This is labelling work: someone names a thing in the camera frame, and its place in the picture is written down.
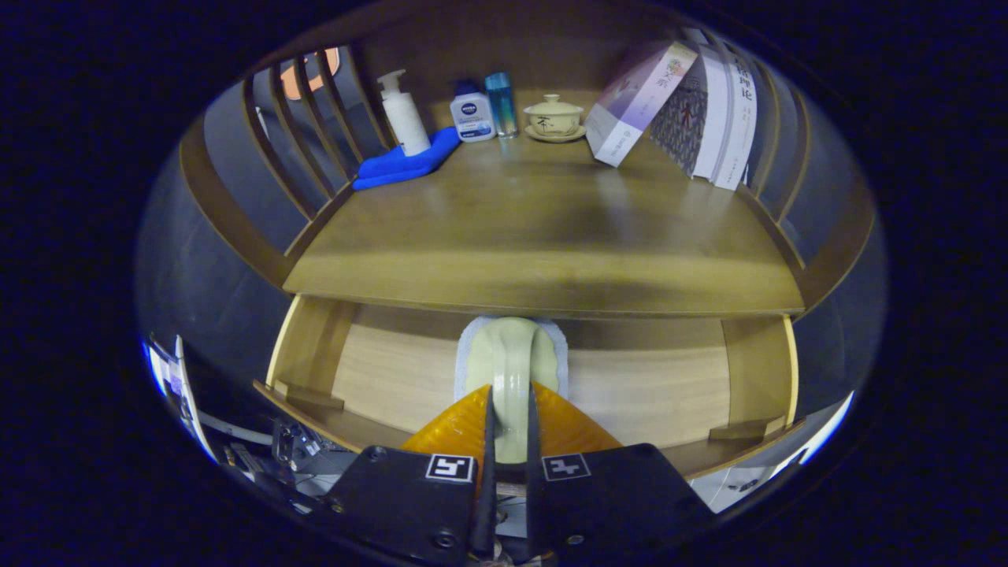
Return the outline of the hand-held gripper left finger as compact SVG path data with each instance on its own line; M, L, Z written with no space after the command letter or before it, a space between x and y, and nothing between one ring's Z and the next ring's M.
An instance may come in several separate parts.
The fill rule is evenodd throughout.
M496 521L495 413L487 385L402 447L372 445L318 499L341 544L384 564L490 558Z

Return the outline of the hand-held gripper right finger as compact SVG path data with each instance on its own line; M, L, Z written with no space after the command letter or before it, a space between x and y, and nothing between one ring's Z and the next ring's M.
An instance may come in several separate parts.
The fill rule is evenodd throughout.
M624 445L550 388L530 388L527 539L558 564L650 564L717 519L650 443Z

